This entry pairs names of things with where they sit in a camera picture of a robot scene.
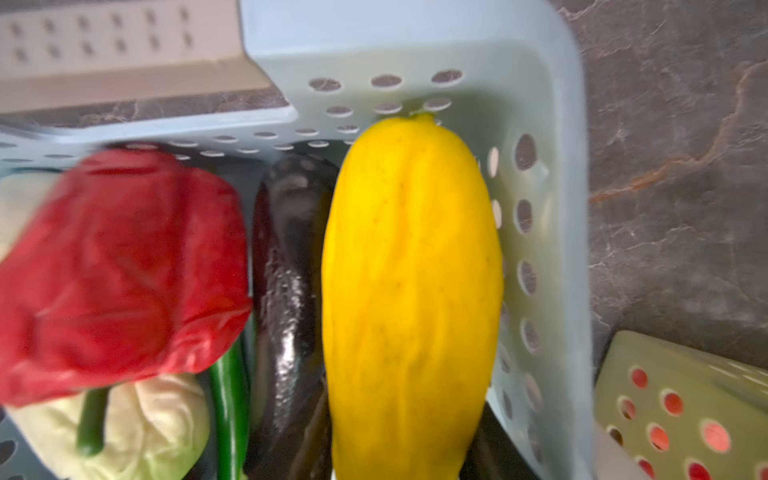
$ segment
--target white plastic basket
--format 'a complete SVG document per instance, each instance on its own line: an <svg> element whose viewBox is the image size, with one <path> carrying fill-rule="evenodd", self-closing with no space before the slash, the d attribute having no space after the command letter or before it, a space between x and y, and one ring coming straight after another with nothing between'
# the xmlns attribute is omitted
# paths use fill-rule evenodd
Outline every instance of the white plastic basket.
<svg viewBox="0 0 768 480"><path fill-rule="evenodd" d="M132 141L268 162L299 147L340 162L342 142L380 118L435 111L479 159L505 253L488 400L539 477L592 479L582 76L574 40L545 0L164 0L10 12L0 15L0 111L270 82L290 105L74 130L0 124L0 169L66 168Z"/></svg>

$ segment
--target marble countertop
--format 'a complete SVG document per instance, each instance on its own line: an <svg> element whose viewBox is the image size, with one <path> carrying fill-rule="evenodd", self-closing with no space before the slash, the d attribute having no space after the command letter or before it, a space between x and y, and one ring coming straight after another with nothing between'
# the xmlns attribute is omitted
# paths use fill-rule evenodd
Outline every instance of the marble countertop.
<svg viewBox="0 0 768 480"><path fill-rule="evenodd" d="M552 0L588 79L594 361L617 329L768 368L768 2ZM277 89L40 112L94 124Z"/></svg>

